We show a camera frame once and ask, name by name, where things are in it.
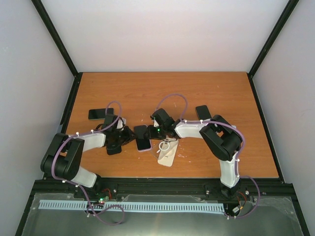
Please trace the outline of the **black phone case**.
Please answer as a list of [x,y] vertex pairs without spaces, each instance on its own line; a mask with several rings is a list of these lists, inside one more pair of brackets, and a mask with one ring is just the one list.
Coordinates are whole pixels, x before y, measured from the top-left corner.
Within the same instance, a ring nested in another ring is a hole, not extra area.
[[117,144],[107,145],[106,152],[108,155],[116,155],[122,152],[122,147]]

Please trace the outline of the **dark phone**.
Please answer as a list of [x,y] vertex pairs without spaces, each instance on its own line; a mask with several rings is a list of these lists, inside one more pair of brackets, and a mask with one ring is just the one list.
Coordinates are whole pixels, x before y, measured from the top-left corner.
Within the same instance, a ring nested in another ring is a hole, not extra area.
[[91,109],[88,112],[88,120],[100,120],[105,119],[108,114],[113,114],[113,108],[101,108],[101,109]]

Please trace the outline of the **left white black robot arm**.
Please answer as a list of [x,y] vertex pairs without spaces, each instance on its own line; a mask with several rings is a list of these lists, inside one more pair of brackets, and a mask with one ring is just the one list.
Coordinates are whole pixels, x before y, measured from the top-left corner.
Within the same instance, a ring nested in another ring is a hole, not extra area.
[[82,154],[95,148],[106,148],[110,155],[119,154],[121,147],[136,139],[136,134],[126,125],[126,120],[108,113],[104,123],[87,133],[67,135],[57,133],[40,165],[43,173],[54,179],[85,187],[92,198],[102,194],[99,176],[81,167]]

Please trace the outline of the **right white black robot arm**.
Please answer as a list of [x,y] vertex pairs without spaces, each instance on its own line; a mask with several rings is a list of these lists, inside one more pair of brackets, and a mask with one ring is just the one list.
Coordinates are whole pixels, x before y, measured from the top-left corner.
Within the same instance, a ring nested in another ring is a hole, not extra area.
[[164,109],[156,110],[151,115],[152,125],[134,127],[137,147],[147,151],[151,141],[158,140],[155,155],[165,159],[173,158],[180,139],[203,139],[220,163],[220,191],[230,198],[239,188],[238,156],[245,145],[244,135],[222,116],[211,116],[205,105],[196,107],[196,112],[198,120],[174,120]]

